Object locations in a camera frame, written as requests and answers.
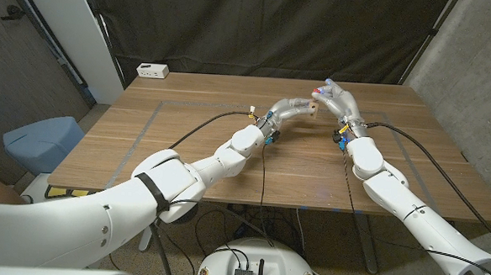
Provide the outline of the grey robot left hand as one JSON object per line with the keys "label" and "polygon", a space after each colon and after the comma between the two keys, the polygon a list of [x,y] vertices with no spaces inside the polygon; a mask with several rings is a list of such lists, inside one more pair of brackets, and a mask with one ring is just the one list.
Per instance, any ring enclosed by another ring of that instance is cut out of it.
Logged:
{"label": "grey robot left hand", "polygon": [[284,98],[273,106],[260,119],[257,128],[263,133],[265,138],[279,131],[283,123],[292,117],[301,114],[314,114],[316,108],[313,107],[309,99],[306,98]]}

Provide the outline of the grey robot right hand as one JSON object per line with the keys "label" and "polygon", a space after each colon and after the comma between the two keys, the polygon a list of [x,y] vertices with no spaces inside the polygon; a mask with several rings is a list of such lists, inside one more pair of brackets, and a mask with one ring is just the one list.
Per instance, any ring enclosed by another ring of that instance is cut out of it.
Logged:
{"label": "grey robot right hand", "polygon": [[324,86],[313,90],[312,97],[323,103],[342,124],[349,125],[355,137],[367,137],[363,117],[354,96],[349,91],[327,78]]}

